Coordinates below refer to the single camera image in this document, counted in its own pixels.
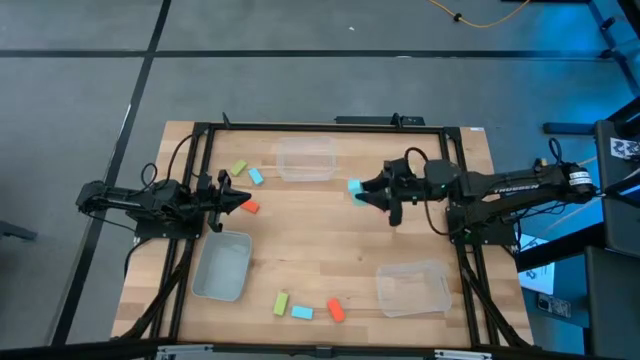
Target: wooden table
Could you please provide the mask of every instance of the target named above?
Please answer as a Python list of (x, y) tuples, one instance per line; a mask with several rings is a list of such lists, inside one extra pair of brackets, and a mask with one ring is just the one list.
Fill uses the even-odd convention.
[[(158, 178), (166, 176), (171, 153), (191, 133), (192, 122), (168, 122), (156, 164)], [(469, 170), (493, 172), (485, 133), (462, 128)], [(288, 183), (276, 171), (279, 138), (330, 136), (335, 139), (337, 171), (325, 182)], [(240, 159), (260, 170), (265, 182), (254, 186), (246, 170), (234, 177), (233, 187), (251, 192), (260, 204), (257, 215), (242, 209), (221, 222), (226, 230), (248, 233), (253, 254), (242, 297), (233, 303), (196, 297), (191, 284), (204, 241), (198, 241), (185, 296), (179, 340), (262, 344), (333, 344), (350, 346), (469, 347), (469, 335), (454, 247), (429, 228), (424, 207), (404, 205), (402, 225), (391, 228), (387, 215), (372, 206), (356, 207), (347, 192), (349, 178), (376, 176), (383, 160), (402, 156), (417, 146), (430, 159), (441, 158), (438, 137), (424, 134), (292, 133), (269, 131), (216, 131), (210, 174), (230, 169)], [(455, 159), (453, 144), (451, 158)], [(181, 148), (172, 177), (182, 178), (188, 147)], [(203, 149), (198, 149), (196, 166)], [(422, 169), (422, 159), (410, 159)], [(446, 229), (442, 203), (430, 202), (435, 226)], [(112, 334), (129, 329), (158, 290), (168, 241), (152, 240), (131, 257)], [(493, 300), (520, 336), (532, 343), (518, 274), (512, 258), (500, 247), (484, 247)], [(447, 267), (453, 305), (445, 313), (400, 318), (386, 317), (378, 307), (376, 269), (436, 259)], [(273, 315), (278, 291), (287, 292), (291, 305), (313, 307), (311, 321)], [(336, 324), (326, 301), (337, 297), (347, 318)], [(161, 334), (168, 333), (170, 299)], [(483, 342), (487, 342), (484, 313), (475, 309)]]

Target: black clamp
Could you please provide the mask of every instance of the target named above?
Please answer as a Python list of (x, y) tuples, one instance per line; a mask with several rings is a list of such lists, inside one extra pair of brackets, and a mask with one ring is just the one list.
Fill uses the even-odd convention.
[(393, 116), (391, 116), (391, 122), (389, 124), (395, 126), (396, 129), (402, 129), (403, 122), (404, 116), (400, 116), (400, 114), (398, 113), (393, 113)]

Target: orange block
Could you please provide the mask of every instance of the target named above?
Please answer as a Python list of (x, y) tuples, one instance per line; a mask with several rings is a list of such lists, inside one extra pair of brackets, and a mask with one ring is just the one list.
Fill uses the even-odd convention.
[(344, 310), (342, 310), (342, 306), (340, 306), (340, 302), (338, 301), (338, 299), (336, 298), (329, 299), (327, 306), (329, 307), (331, 316), (333, 316), (333, 320), (335, 320), (336, 322), (344, 321), (344, 318), (345, 318)]
[(260, 209), (260, 205), (251, 200), (245, 201), (244, 203), (242, 203), (242, 205), (240, 205), (240, 207), (254, 214), (258, 212), (258, 209)]

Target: sticker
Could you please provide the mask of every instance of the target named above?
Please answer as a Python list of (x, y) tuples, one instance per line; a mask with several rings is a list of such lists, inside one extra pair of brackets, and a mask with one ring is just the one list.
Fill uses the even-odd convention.
[(640, 155), (640, 143), (616, 138), (610, 139), (611, 156), (620, 159), (628, 159), (634, 155)]
[(589, 173), (586, 172), (586, 171), (578, 171), (578, 172), (574, 172), (574, 173), (569, 174), (569, 177), (571, 179), (577, 179), (577, 178), (581, 178), (581, 177), (589, 177), (590, 178), (591, 176), (589, 176)]
[(582, 184), (592, 184), (591, 178), (579, 178), (579, 179), (569, 180), (569, 185), (571, 186), (582, 185)]

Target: gray floor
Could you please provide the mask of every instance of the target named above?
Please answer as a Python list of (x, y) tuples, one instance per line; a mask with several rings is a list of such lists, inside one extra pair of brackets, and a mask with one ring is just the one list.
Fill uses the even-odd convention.
[[(478, 23), (517, 6), (497, 0), (443, 3)], [(2, 1), (0, 48), (144, 49), (160, 4)], [(598, 4), (607, 16), (619, 11)], [(628, 36), (627, 30), (616, 36)], [(501, 26), (476, 30), (454, 24), (423, 0), (174, 0), (160, 42), (161, 49), (604, 47), (583, 5), (532, 4)], [(137, 59), (0, 60), (0, 219), (40, 233), (35, 243), (0, 241), (1, 348), (47, 342), (86, 224), (73, 202), (82, 183), (104, 174), (140, 64)], [(529, 166), (535, 157), (550, 158), (542, 122), (594, 121), (631, 98), (620, 69), (608, 61), (158, 59), (118, 185), (140, 186), (140, 168), (155, 159), (168, 120), (218, 121), (222, 111), (234, 121), (279, 122), (415, 114), (433, 125), (484, 127), (496, 170), (508, 171)], [(560, 140), (565, 159), (595, 154), (592, 139)], [(596, 165), (589, 167), (595, 171)], [(109, 216), (131, 223), (122, 214)], [(594, 206), (546, 237), (600, 218)], [(535, 218), (524, 224), (525, 232), (537, 235), (555, 220)], [(130, 246), (130, 233), (105, 225), (71, 342), (108, 338)], [(578, 327), (534, 313), (531, 322), (536, 343), (579, 352)]]

